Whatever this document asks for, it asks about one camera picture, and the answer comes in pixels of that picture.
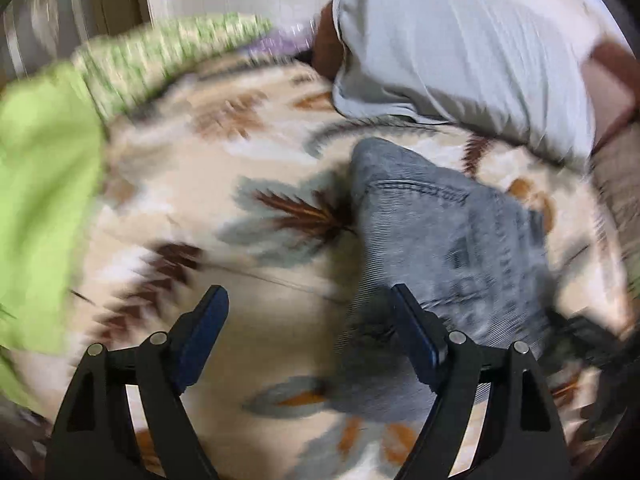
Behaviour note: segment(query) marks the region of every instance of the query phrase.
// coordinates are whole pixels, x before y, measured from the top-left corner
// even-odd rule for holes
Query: blue gripper pad
[[[179,394],[198,382],[229,313],[226,290],[214,285],[192,312],[182,314],[169,332],[170,380]]]
[[[396,332],[418,380],[436,391],[447,357],[447,331],[432,312],[425,312],[404,283],[391,288]]]

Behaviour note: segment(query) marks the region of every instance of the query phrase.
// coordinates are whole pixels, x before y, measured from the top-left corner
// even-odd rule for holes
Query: gray denim jeans
[[[379,422],[429,413],[435,395],[417,381],[391,321],[396,283],[449,330],[501,348],[523,340],[540,354],[554,286],[539,213],[383,139],[356,145],[351,172],[366,268],[336,345],[332,408]]]

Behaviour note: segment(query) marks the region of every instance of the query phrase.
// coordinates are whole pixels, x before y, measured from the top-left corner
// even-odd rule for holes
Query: metal screw
[[[161,345],[166,341],[166,332],[156,332],[149,338],[152,345]]]
[[[100,343],[94,343],[86,349],[86,352],[93,357],[100,355],[102,352],[102,345]]]
[[[513,347],[515,348],[516,352],[519,352],[521,354],[526,354],[529,351],[529,345],[524,341],[516,341],[513,344]]]
[[[455,330],[449,334],[449,340],[456,345],[462,345],[466,341],[466,335]]]

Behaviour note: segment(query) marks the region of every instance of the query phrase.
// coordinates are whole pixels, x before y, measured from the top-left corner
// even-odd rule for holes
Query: floral bedsheet
[[[217,471],[236,480],[392,478],[423,421],[332,412],[323,387],[362,265],[347,166],[363,136],[389,138],[542,211],[550,265],[580,254],[559,309],[586,310],[624,333],[631,315],[620,247],[588,178],[462,128],[347,120],[330,89],[293,60],[231,54],[112,123],[110,177],[71,299],[69,354],[17,356],[45,415],[57,412],[91,340],[137,344],[217,283],[230,314],[182,398]],[[591,370],[572,370],[558,389],[569,437],[594,381]],[[129,393],[143,430],[140,399]],[[452,473],[469,466],[483,413],[478,404]]]

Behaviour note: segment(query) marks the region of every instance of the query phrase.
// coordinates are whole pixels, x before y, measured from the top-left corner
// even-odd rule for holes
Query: green garment
[[[103,128],[71,63],[0,99],[0,346],[59,352],[74,252],[102,174]],[[0,390],[23,404],[6,362]]]

